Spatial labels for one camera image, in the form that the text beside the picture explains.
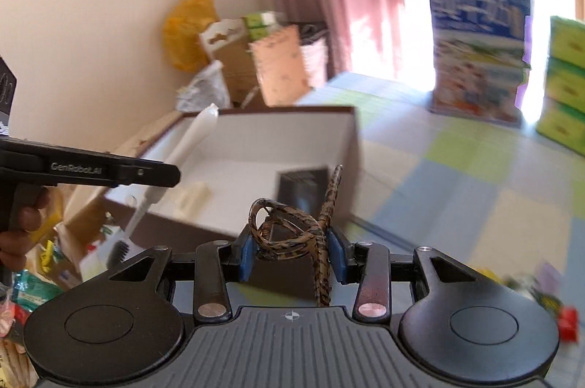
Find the person hand on handle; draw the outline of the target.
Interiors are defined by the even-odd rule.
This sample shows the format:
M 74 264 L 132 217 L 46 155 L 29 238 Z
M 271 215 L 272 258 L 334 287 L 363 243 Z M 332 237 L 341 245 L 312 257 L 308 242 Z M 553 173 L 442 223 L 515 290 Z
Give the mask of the person hand on handle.
M 43 223 L 42 210 L 50 203 L 50 191 L 42 188 L 32 207 L 19 210 L 16 226 L 1 233 L 1 262 L 11 271 L 21 271 L 27 262 L 27 253 L 34 247 L 30 234 Z

